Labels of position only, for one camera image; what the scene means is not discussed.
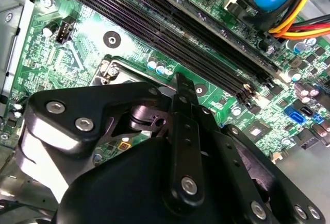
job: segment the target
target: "chip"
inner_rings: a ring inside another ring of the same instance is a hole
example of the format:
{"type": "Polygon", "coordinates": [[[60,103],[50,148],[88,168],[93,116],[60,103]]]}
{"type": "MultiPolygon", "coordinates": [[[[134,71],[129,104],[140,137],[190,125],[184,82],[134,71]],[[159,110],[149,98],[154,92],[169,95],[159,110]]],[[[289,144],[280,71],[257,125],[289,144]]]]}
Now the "chip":
{"type": "Polygon", "coordinates": [[[281,106],[281,107],[286,107],[288,105],[287,101],[282,99],[278,102],[278,104],[281,106]]]}
{"type": "Polygon", "coordinates": [[[227,100],[224,99],[224,98],[222,98],[222,99],[219,100],[219,103],[222,104],[222,105],[224,105],[224,104],[227,103],[227,100]]]}
{"type": "Polygon", "coordinates": [[[300,58],[296,57],[296,58],[292,59],[292,60],[289,62],[289,64],[290,64],[290,66],[291,66],[292,68],[298,68],[299,65],[300,65],[302,62],[303,62],[303,61],[302,61],[300,58]]]}
{"type": "Polygon", "coordinates": [[[43,85],[39,85],[38,86],[38,92],[40,92],[40,91],[44,91],[45,90],[45,86],[43,86],[43,85]]]}
{"type": "Polygon", "coordinates": [[[286,127],[284,127],[286,131],[290,131],[292,128],[293,128],[293,124],[288,124],[286,127]]]}
{"type": "Polygon", "coordinates": [[[327,59],[325,59],[323,61],[323,63],[325,63],[326,65],[330,65],[330,57],[328,57],[327,59]]]}
{"type": "Polygon", "coordinates": [[[254,143],[259,141],[265,135],[272,131],[272,128],[268,125],[255,120],[250,124],[246,129],[243,130],[243,133],[254,143]]]}
{"type": "Polygon", "coordinates": [[[266,95],[267,100],[272,100],[274,97],[275,97],[275,95],[272,94],[272,93],[268,93],[268,94],[266,95]]]}
{"type": "Polygon", "coordinates": [[[303,70],[304,68],[306,68],[307,67],[307,63],[305,63],[305,62],[302,62],[300,65],[299,65],[299,69],[301,69],[301,70],[303,70]]]}
{"type": "Polygon", "coordinates": [[[8,121],[7,121],[7,125],[8,125],[9,127],[14,128],[14,127],[16,126],[16,124],[17,124],[17,121],[15,121],[15,120],[8,119],[8,121]]]}
{"type": "Polygon", "coordinates": [[[311,73],[312,75],[316,74],[317,72],[318,72],[318,70],[317,70],[316,68],[313,68],[313,69],[310,71],[310,73],[311,73]]]}
{"type": "Polygon", "coordinates": [[[315,51],[315,54],[318,55],[319,57],[322,56],[325,53],[325,49],[323,47],[320,47],[315,51]]]}
{"type": "Polygon", "coordinates": [[[314,54],[311,54],[306,58],[306,61],[309,63],[312,63],[315,58],[316,58],[316,56],[314,54]]]}
{"type": "Polygon", "coordinates": [[[126,142],[121,142],[121,144],[118,146],[118,149],[121,151],[128,150],[132,145],[126,142]]]}

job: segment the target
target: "green circuit board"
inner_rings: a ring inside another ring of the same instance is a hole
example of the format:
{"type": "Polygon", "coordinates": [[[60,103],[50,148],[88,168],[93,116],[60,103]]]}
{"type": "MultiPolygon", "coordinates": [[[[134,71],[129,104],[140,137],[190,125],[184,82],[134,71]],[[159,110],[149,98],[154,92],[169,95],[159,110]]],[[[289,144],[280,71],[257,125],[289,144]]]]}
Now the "green circuit board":
{"type": "MultiPolygon", "coordinates": [[[[198,42],[196,42],[196,45],[203,48],[203,45],[198,44],[198,42]]],[[[320,47],[324,49],[322,56],[316,55],[312,63],[307,63],[304,69],[298,69],[298,71],[302,73],[303,79],[324,83],[328,81],[328,76],[326,72],[327,65],[323,61],[330,56],[330,46],[324,39],[320,39],[314,47],[299,55],[284,47],[282,51],[276,52],[276,56],[274,56],[276,58],[273,61],[286,69],[289,67],[289,62],[292,59],[299,56],[303,62],[303,59],[306,57],[312,54],[315,55],[315,52],[320,47]],[[318,72],[311,74],[312,67],[317,68],[318,72]]],[[[204,49],[206,53],[215,53],[207,48],[204,49]]],[[[170,84],[176,72],[183,73],[186,77],[193,80],[200,104],[212,111],[219,126],[234,124],[244,132],[250,131],[251,127],[261,126],[263,128],[262,138],[256,140],[255,143],[265,154],[269,154],[270,151],[280,151],[283,148],[294,146],[295,142],[290,137],[301,131],[303,127],[310,127],[314,123],[312,119],[307,118],[307,122],[304,126],[301,126],[293,123],[284,114],[284,107],[296,100],[294,89],[290,85],[277,81],[284,90],[279,95],[269,98],[269,90],[256,84],[260,95],[264,97],[263,104],[266,105],[262,106],[262,110],[257,115],[253,115],[246,108],[240,107],[236,98],[187,70],[173,59],[168,58],[163,53],[155,50],[150,45],[79,2],[74,0],[54,0],[54,5],[51,8],[45,8],[40,3],[40,0],[36,0],[9,98],[10,101],[4,116],[4,123],[1,127],[2,133],[7,134],[9,138],[4,139],[3,136],[0,136],[0,144],[9,147],[14,147],[17,144],[17,133],[21,120],[18,120],[16,126],[9,124],[15,103],[37,91],[88,86],[106,55],[116,57],[123,63],[157,79],[163,84],[170,84]],[[70,41],[60,45],[55,41],[56,35],[50,38],[46,38],[43,35],[42,29],[45,25],[51,21],[59,23],[67,16],[72,16],[76,19],[70,41]],[[105,45],[103,37],[108,31],[114,31],[120,35],[121,45],[119,47],[111,49],[105,45]],[[166,73],[160,75],[155,70],[147,68],[149,57],[155,57],[158,62],[163,62],[166,66],[166,73]],[[238,116],[232,113],[235,107],[241,108],[241,114],[238,116]],[[292,128],[285,130],[284,128],[289,124],[292,124],[292,128]]],[[[226,62],[219,55],[215,56],[233,68],[238,75],[246,77],[243,72],[233,67],[230,62],[226,62]]],[[[310,105],[314,111],[321,114],[324,118],[330,118],[330,114],[319,104],[313,102],[310,105]]],[[[144,134],[129,142],[133,146],[143,141],[146,137],[147,135],[144,134]]],[[[112,144],[114,148],[112,150],[108,149],[108,145],[103,145],[101,149],[104,151],[105,158],[110,159],[124,151],[124,149],[119,149],[121,144],[122,141],[112,144]]]]}

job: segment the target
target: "integrated circuit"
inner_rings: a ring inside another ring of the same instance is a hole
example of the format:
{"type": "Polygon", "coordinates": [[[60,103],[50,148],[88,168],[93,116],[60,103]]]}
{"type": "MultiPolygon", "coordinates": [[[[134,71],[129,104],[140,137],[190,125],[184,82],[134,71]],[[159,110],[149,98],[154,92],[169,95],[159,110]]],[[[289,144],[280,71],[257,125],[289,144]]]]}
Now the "integrated circuit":
{"type": "Polygon", "coordinates": [[[318,55],[319,57],[322,56],[325,53],[325,49],[323,47],[320,47],[315,51],[315,54],[318,55]]]}
{"type": "Polygon", "coordinates": [[[330,57],[328,57],[327,59],[325,59],[323,61],[323,63],[325,63],[326,65],[330,65],[330,57]]]}
{"type": "Polygon", "coordinates": [[[306,61],[312,63],[315,60],[315,58],[316,56],[314,54],[311,54],[306,58],[306,61]]]}
{"type": "Polygon", "coordinates": [[[255,120],[243,133],[254,143],[258,142],[261,138],[271,132],[273,129],[259,120],[255,120]]]}
{"type": "Polygon", "coordinates": [[[310,71],[310,73],[311,73],[312,75],[315,75],[317,72],[318,72],[317,68],[313,68],[313,69],[310,71]]]}
{"type": "Polygon", "coordinates": [[[308,66],[307,63],[302,62],[302,63],[298,66],[298,68],[301,69],[301,70],[304,70],[307,66],[308,66]]]}

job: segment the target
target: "black ram slot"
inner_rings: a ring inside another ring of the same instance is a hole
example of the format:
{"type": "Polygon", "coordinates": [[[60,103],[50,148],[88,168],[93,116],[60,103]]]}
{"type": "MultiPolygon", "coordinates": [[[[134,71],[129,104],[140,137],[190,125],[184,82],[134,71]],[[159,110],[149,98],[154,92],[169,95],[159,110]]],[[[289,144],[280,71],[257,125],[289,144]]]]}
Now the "black ram slot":
{"type": "Polygon", "coordinates": [[[264,83],[269,78],[270,75],[259,65],[249,60],[239,51],[235,51],[235,49],[225,41],[219,40],[219,37],[214,33],[206,32],[206,29],[202,24],[175,8],[166,0],[139,1],[153,8],[163,17],[170,18],[171,23],[180,27],[185,32],[188,31],[192,37],[198,38],[199,40],[204,41],[205,44],[210,45],[218,54],[233,62],[238,68],[249,74],[251,77],[256,76],[260,83],[264,83]]]}
{"type": "Polygon", "coordinates": [[[260,51],[252,47],[243,38],[236,35],[234,32],[222,25],[212,16],[198,8],[195,4],[193,4],[189,0],[179,0],[178,2],[182,8],[186,9],[194,17],[201,19],[203,21],[202,23],[210,27],[211,30],[215,31],[219,35],[222,35],[221,37],[223,40],[235,45],[237,48],[240,48],[247,55],[249,55],[251,59],[257,59],[261,65],[266,68],[269,68],[271,71],[276,72],[278,70],[276,64],[274,64],[270,59],[264,56],[260,51]]]}
{"type": "MultiPolygon", "coordinates": [[[[149,15],[137,9],[135,6],[131,5],[129,2],[125,0],[104,0],[106,3],[111,4],[112,7],[115,7],[117,10],[120,10],[122,13],[126,14],[126,17],[129,13],[134,13],[134,15],[129,15],[129,18],[134,18],[136,21],[138,18],[138,23],[142,24],[146,29],[152,32],[154,35],[158,35],[161,38],[169,41],[170,44],[174,45],[176,48],[179,48],[182,52],[188,55],[191,58],[194,58],[196,61],[200,61],[203,59],[208,68],[213,69],[213,71],[219,75],[223,76],[223,80],[227,81],[228,77],[232,78],[233,75],[237,75],[237,73],[229,68],[228,66],[221,63],[217,58],[212,55],[206,56],[205,52],[199,49],[197,46],[192,45],[186,40],[180,38],[175,33],[170,31],[169,29],[162,27],[161,24],[153,21],[149,15]]],[[[235,80],[239,82],[236,84],[237,87],[242,86],[243,83],[246,82],[240,76],[236,76],[235,80]]]]}
{"type": "Polygon", "coordinates": [[[223,90],[227,91],[232,95],[236,95],[238,92],[241,92],[241,89],[227,80],[223,81],[222,77],[220,78],[216,74],[210,74],[210,70],[205,67],[201,62],[196,62],[194,59],[187,57],[185,54],[164,42],[162,39],[158,39],[148,30],[146,30],[139,23],[136,23],[126,17],[122,16],[119,12],[116,12],[111,7],[108,7],[108,3],[105,3],[103,0],[79,0],[84,5],[92,8],[96,12],[105,16],[106,18],[112,20],[122,28],[136,35],[146,43],[151,44],[159,51],[162,51],[169,57],[175,59],[178,63],[182,64],[184,67],[193,71],[194,73],[200,75],[211,83],[221,87],[223,90]]]}
{"type": "MultiPolygon", "coordinates": [[[[101,1],[105,5],[111,6],[111,7],[109,7],[111,9],[111,13],[115,13],[116,16],[118,18],[120,18],[121,20],[130,19],[128,22],[126,22],[126,24],[134,24],[135,27],[140,26],[140,24],[143,24],[144,27],[147,26],[147,28],[149,28],[151,30],[155,29],[157,27],[157,26],[155,26],[155,24],[153,24],[153,26],[148,24],[147,16],[145,17],[145,20],[143,20],[140,16],[137,16],[138,10],[136,10],[134,7],[128,6],[128,7],[124,8],[123,0],[101,0],[101,1]]],[[[233,70],[231,70],[230,68],[228,68],[226,66],[224,68],[224,65],[219,66],[220,61],[217,59],[214,59],[217,61],[217,64],[215,64],[215,63],[210,64],[209,58],[204,56],[205,53],[203,51],[199,50],[194,45],[191,45],[188,42],[182,40],[180,37],[176,36],[174,33],[170,32],[168,29],[163,28],[161,30],[161,34],[159,34],[159,30],[154,30],[153,32],[154,32],[152,34],[153,36],[158,34],[158,35],[160,35],[158,37],[158,39],[162,39],[162,40],[166,39],[166,41],[171,41],[172,42],[171,44],[174,45],[175,48],[179,48],[181,51],[183,51],[184,52],[184,54],[182,56],[183,58],[189,56],[191,58],[190,62],[191,61],[197,62],[198,67],[205,68],[205,66],[207,66],[206,71],[211,72],[211,73],[213,71],[215,73],[214,75],[216,75],[217,77],[220,77],[221,78],[220,80],[223,83],[227,84],[228,86],[233,86],[235,84],[236,87],[239,89],[242,87],[242,85],[244,83],[247,82],[242,77],[237,77],[237,78],[235,77],[235,79],[233,79],[233,75],[235,75],[236,72],[234,72],[233,70]]]]}

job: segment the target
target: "screw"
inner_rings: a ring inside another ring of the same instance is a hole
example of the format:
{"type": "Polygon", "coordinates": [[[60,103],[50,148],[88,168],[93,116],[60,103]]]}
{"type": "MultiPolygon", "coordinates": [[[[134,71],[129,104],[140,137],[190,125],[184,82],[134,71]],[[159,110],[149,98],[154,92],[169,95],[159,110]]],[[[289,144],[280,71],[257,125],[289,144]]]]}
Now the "screw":
{"type": "Polygon", "coordinates": [[[267,217],[266,212],[258,202],[256,201],[251,202],[251,210],[259,219],[261,220],[266,219],[267,217]]]}
{"type": "Polygon", "coordinates": [[[303,211],[303,209],[301,207],[299,207],[298,205],[295,205],[294,206],[294,209],[297,211],[297,213],[299,214],[299,216],[301,218],[303,218],[304,220],[307,219],[307,215],[306,215],[306,213],[303,211]]]}
{"type": "Polygon", "coordinates": [[[319,213],[318,213],[318,212],[317,212],[312,206],[308,206],[308,209],[309,209],[311,215],[312,215],[315,219],[317,219],[317,220],[321,219],[320,214],[319,214],[319,213]]]}
{"type": "Polygon", "coordinates": [[[238,130],[234,127],[231,128],[232,133],[234,133],[235,135],[238,135],[238,130]]]}
{"type": "Polygon", "coordinates": [[[270,45],[270,46],[267,47],[267,51],[266,51],[266,53],[267,53],[268,55],[271,55],[274,51],[275,51],[275,46],[270,45]]]}
{"type": "Polygon", "coordinates": [[[54,114],[61,114],[65,111],[65,106],[57,101],[51,101],[46,105],[47,111],[54,114]]]}
{"type": "Polygon", "coordinates": [[[210,114],[210,111],[209,111],[207,108],[205,108],[205,107],[202,108],[202,111],[203,111],[205,114],[210,114]]]}
{"type": "Polygon", "coordinates": [[[116,67],[111,67],[109,70],[110,76],[117,76],[119,74],[119,70],[116,67]]]}
{"type": "Polygon", "coordinates": [[[180,96],[180,98],[179,98],[183,103],[187,103],[187,100],[186,100],[186,98],[185,97],[183,97],[183,96],[180,96]]]}
{"type": "Polygon", "coordinates": [[[10,22],[12,19],[12,13],[9,13],[7,16],[6,16],[6,22],[10,22]]]}
{"type": "Polygon", "coordinates": [[[184,191],[189,195],[195,195],[197,193],[197,185],[195,181],[193,181],[189,177],[183,177],[181,180],[181,186],[184,191]]]}
{"type": "Polygon", "coordinates": [[[157,90],[155,89],[149,89],[149,93],[153,94],[153,95],[157,95],[157,90]]]}
{"type": "Polygon", "coordinates": [[[86,132],[91,131],[94,128],[93,121],[86,117],[78,118],[75,122],[75,125],[78,130],[86,132]]]}
{"type": "Polygon", "coordinates": [[[7,133],[3,133],[3,134],[0,135],[0,138],[2,140],[8,140],[9,139],[9,135],[7,133]]]}

